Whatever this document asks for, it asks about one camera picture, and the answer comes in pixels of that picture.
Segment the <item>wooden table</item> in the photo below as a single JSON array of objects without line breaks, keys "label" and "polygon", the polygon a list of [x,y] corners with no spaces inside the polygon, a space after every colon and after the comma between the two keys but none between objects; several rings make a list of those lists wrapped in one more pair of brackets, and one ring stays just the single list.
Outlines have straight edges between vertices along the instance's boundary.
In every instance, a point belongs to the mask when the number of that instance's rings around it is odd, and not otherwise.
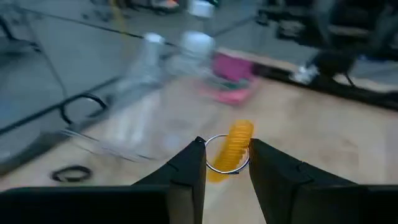
[{"label": "wooden table", "polygon": [[[271,58],[221,49],[223,53],[276,67],[296,66]],[[388,86],[371,82],[371,88]],[[357,183],[396,184],[398,174],[398,114],[361,103],[304,90],[271,80],[261,80],[257,93],[243,106],[220,106],[221,116],[196,135],[209,138],[228,132],[235,119],[250,119],[255,138],[297,159]],[[104,124],[87,130],[104,129]],[[209,147],[208,159],[217,146]],[[71,164],[87,166],[94,176],[84,185],[131,185],[166,160],[136,163],[93,153],[96,149],[79,139],[67,142],[0,179],[0,189],[22,186],[66,185],[51,181],[48,174]],[[248,169],[221,184],[206,184],[204,223],[265,223]]]}]

